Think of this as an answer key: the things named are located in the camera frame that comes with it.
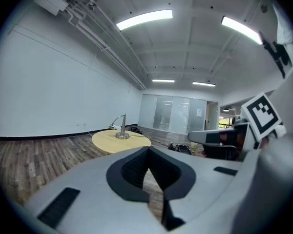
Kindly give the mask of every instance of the yellow tabletop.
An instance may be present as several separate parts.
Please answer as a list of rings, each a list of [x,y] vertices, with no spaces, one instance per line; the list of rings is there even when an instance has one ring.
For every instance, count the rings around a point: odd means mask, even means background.
[[[117,132],[120,132],[120,130],[98,132],[92,136],[92,143],[96,148],[108,154],[114,154],[136,147],[151,146],[151,141],[141,134],[125,131],[131,137],[128,139],[118,139],[115,137]]]

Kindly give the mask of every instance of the wooden floor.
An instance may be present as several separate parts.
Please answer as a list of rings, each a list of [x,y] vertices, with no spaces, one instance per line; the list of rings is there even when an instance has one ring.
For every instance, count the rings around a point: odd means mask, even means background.
[[[153,146],[188,144],[186,135],[139,127]],[[192,155],[200,156],[202,146]],[[73,166],[105,156],[97,150],[90,135],[42,140],[0,141],[0,183],[5,193],[23,205],[32,194]],[[150,194],[149,208],[160,219],[163,193],[152,173],[147,172],[143,189]]]

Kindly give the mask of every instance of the wooden round table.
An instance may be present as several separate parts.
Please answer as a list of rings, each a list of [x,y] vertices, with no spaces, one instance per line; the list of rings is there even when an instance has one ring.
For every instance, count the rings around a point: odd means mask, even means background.
[[[117,132],[120,132],[120,130],[105,130],[98,132],[92,136],[92,143],[100,151],[108,154],[114,154],[136,147],[151,146],[151,141],[141,134],[125,131],[131,137],[128,139],[118,139],[115,137]]]

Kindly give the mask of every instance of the ceiling pipe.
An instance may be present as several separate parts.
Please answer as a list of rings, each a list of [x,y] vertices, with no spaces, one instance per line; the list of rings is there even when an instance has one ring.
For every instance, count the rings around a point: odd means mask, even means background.
[[[115,26],[115,24],[113,23],[113,21],[108,17],[108,15],[97,5],[97,3],[95,2],[95,0],[90,0],[91,2],[93,2],[96,7],[98,8],[98,10],[105,16],[105,18],[113,25],[113,27],[116,29],[116,31],[120,34],[120,36],[123,38],[123,40],[125,41],[125,43],[127,44],[127,46],[131,49],[131,51],[133,52],[133,54],[135,55],[135,57],[138,59],[139,63],[141,64],[141,66],[143,67],[144,71],[147,74],[147,70],[144,67],[144,65],[142,64],[142,62],[140,61],[139,57],[136,55],[136,53],[133,51],[132,47],[130,46],[130,44],[127,42],[127,40],[125,39],[125,37],[122,35],[122,33],[120,32],[120,30]]]
[[[93,43],[95,43],[101,50],[105,52],[105,54],[118,66],[121,70],[123,70],[130,78],[132,78],[140,87],[143,89],[146,89],[144,84],[135,76],[135,74],[126,66],[126,64],[117,56],[117,54],[110,49],[110,47],[100,39],[98,35],[96,35],[84,22],[83,20],[86,17],[86,13],[82,11],[82,15],[78,14],[76,11],[74,11],[71,8],[66,9],[71,18],[68,20],[70,24],[72,24],[74,27],[79,29],[87,38],[89,38]],[[74,25],[72,23],[73,17],[77,17],[78,23],[77,25]]]

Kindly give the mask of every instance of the white ceiling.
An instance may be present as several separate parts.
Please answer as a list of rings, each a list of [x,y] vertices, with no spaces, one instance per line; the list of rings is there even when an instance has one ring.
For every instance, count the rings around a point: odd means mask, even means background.
[[[79,1],[85,5],[89,2]],[[114,24],[146,12],[172,9],[172,19],[147,22],[121,32],[144,66],[136,59],[137,65],[129,67],[143,76],[146,86],[155,86],[151,78],[175,79],[174,86],[182,83],[189,88],[193,88],[193,81],[210,79],[221,91],[237,79],[256,79],[276,68],[262,46],[221,25],[222,17],[227,16],[275,40],[277,21],[268,0],[95,1]],[[261,4],[268,5],[267,13],[261,13]],[[95,9],[92,13],[104,22],[119,45],[128,49],[101,12]]]

